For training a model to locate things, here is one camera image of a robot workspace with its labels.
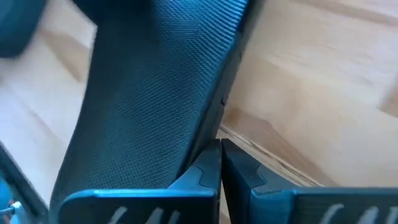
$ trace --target light wooden surface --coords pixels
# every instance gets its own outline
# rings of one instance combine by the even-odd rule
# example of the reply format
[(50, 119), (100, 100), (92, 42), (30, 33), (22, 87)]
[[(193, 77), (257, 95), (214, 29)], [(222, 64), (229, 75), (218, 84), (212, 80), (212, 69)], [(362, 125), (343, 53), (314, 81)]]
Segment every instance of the light wooden surface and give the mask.
[[(0, 60), (0, 141), (49, 202), (83, 99), (95, 27), (51, 0)], [(397, 186), (398, 3), (268, 0), (219, 133), (301, 185)]]

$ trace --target blurry object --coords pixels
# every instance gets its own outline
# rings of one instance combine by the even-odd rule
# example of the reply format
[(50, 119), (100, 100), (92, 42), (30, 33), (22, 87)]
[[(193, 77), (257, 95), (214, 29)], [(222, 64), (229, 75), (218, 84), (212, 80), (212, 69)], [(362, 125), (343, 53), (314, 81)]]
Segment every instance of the blurry object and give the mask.
[(20, 55), (32, 37), (45, 0), (0, 1), (0, 57)]

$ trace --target wooden floor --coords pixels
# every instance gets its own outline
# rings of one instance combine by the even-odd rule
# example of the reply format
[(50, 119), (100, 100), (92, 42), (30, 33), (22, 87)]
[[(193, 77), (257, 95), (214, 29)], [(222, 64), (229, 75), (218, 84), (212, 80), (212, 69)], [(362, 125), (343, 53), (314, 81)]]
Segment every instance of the wooden floor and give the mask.
[[(0, 60), (0, 141), (46, 203), (94, 33), (51, 0), (25, 54)], [(220, 136), (301, 185), (397, 186), (398, 2), (267, 0)]]

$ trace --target black mesh backrest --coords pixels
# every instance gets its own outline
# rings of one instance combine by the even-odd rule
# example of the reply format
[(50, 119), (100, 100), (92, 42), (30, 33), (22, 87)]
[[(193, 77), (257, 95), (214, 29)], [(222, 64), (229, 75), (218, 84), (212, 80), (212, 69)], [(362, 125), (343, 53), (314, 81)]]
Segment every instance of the black mesh backrest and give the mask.
[(109, 10), (52, 194), (51, 223), (79, 190), (166, 188), (178, 177), (205, 112), (221, 103), (211, 100), (246, 3), (131, 1)]

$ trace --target wooden furniture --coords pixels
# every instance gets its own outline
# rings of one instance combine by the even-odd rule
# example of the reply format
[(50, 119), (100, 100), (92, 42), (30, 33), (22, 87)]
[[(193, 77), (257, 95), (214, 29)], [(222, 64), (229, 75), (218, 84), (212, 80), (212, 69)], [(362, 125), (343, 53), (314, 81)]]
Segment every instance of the wooden furniture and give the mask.
[[(51, 0), (24, 55), (0, 60), (0, 140), (46, 203), (94, 33), (71, 2)], [(301, 185), (396, 186), (397, 59), (394, 1), (268, 0), (219, 137)]]

